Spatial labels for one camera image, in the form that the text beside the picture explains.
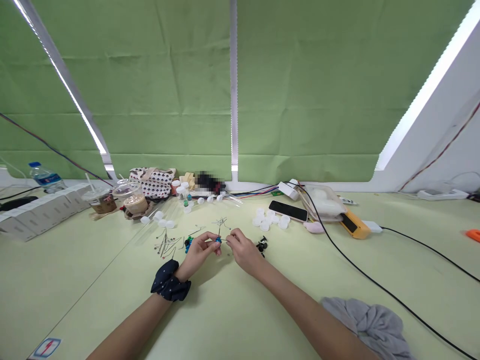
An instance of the hand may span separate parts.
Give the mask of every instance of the hand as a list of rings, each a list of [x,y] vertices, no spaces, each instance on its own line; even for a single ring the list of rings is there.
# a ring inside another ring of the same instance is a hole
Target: hand
[[[262,271],[262,267],[268,264],[252,240],[247,238],[239,228],[233,229],[226,237],[226,241],[233,251],[236,263],[254,278]]]
[[[217,256],[222,254],[220,243],[215,242],[217,237],[218,235],[207,231],[191,241],[185,260],[183,260],[174,274],[181,283],[190,279],[190,277],[200,269],[211,253],[215,253]]]

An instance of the yellow device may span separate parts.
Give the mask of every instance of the yellow device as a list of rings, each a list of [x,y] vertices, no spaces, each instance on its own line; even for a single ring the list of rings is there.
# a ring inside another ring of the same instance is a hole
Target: yellow device
[[[347,210],[346,213],[340,214],[342,217],[342,221],[340,224],[348,231],[350,235],[352,235],[355,239],[366,239],[368,235],[370,235],[370,228],[364,224],[360,218],[355,215],[350,210]]]

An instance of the orange device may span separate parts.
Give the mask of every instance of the orange device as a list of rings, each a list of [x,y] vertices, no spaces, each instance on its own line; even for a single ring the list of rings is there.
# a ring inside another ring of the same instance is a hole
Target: orange device
[[[370,228],[350,210],[348,210],[346,213],[341,213],[340,216],[342,217],[340,224],[342,224],[348,233],[355,239],[363,240],[370,235]]]
[[[480,230],[477,230],[477,229],[468,230],[465,233],[465,235],[467,235],[469,238],[472,238],[473,240],[480,243]]]

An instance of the green roller blind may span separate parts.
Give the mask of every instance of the green roller blind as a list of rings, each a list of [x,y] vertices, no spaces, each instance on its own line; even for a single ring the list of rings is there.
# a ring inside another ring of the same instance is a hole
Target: green roller blind
[[[239,180],[369,181],[471,4],[238,1]]]
[[[135,167],[231,178],[227,0],[34,0],[105,139]]]
[[[73,161],[105,176],[102,158],[69,93],[12,1],[0,1],[0,112]],[[23,130],[0,118],[0,155],[27,176],[38,161],[62,178],[84,172]],[[9,173],[22,175],[13,169]]]

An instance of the smartphone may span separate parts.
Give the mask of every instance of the smartphone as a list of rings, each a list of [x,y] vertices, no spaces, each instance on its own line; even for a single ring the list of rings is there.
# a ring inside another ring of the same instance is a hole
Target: smartphone
[[[268,207],[270,210],[282,215],[288,215],[293,220],[306,222],[309,218],[309,212],[305,209],[284,204],[283,202],[272,201]]]

